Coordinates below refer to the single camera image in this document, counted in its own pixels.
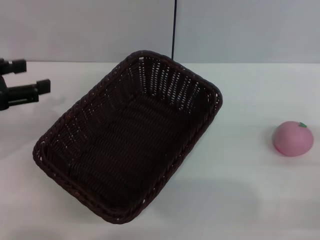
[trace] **black cable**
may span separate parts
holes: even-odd
[[[174,59],[174,54],[175,54],[176,21],[177,21],[177,0],[174,0],[172,51],[171,51],[171,59],[172,60]]]

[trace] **basket rim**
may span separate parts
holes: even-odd
[[[59,132],[63,129],[64,125],[69,122],[69,120],[75,116],[79,109],[87,107],[90,102],[95,98],[96,93],[102,90],[105,90],[112,82],[113,79],[119,77],[131,64],[135,61],[139,61],[141,57],[150,57],[161,63],[168,65],[169,67],[183,73],[191,80],[199,82],[205,87],[205,91],[208,93],[214,93],[214,102],[216,102],[216,93],[219,94],[219,103],[212,105],[212,108],[208,111],[207,115],[203,118],[201,123],[194,129],[189,138],[185,141],[185,144],[181,146],[177,154],[172,158],[172,163],[163,171],[160,177],[150,184],[150,188],[145,192],[141,199],[138,199],[134,204],[132,204],[128,210],[121,211],[116,208],[106,208],[103,204],[103,200],[100,199],[96,194],[91,195],[90,189],[84,189],[78,185],[77,182],[71,180],[63,172],[60,172],[51,162],[47,161],[45,154],[45,145],[49,144],[50,141],[56,137]],[[194,147],[194,144],[198,141],[201,135],[205,132],[207,127],[213,121],[215,115],[219,111],[223,104],[223,99],[220,90],[212,83],[203,79],[201,76],[192,72],[191,70],[185,68],[181,64],[173,61],[171,58],[161,55],[159,53],[142,50],[136,51],[129,55],[125,60],[120,62],[108,75],[106,75],[96,86],[94,86],[85,96],[83,96],[79,101],[77,101],[68,111],[66,111],[56,122],[55,124],[39,138],[36,145],[33,149],[33,159],[36,164],[57,184],[64,188],[71,195],[76,197],[82,204],[88,207],[98,216],[102,217],[104,220],[113,223],[113,224],[124,224],[133,220],[140,212],[145,209],[153,199],[160,193],[165,184],[169,181],[172,175],[179,168],[185,157]]]

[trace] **pink peach toy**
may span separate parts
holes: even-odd
[[[273,145],[288,157],[300,156],[308,152],[314,144],[312,132],[302,122],[286,121],[275,131]]]

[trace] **basket bottom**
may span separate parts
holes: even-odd
[[[70,177],[110,207],[128,207],[168,166],[167,154],[178,147],[188,126],[182,112],[155,97],[138,96],[101,125],[70,164]]]

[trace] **white table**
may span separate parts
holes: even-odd
[[[185,64],[216,84],[223,106],[159,196],[112,225],[33,161],[37,139],[115,63],[28,64],[10,86],[51,79],[39,103],[0,112],[1,240],[319,240],[320,65]],[[303,122],[313,148],[286,158],[275,126]]]

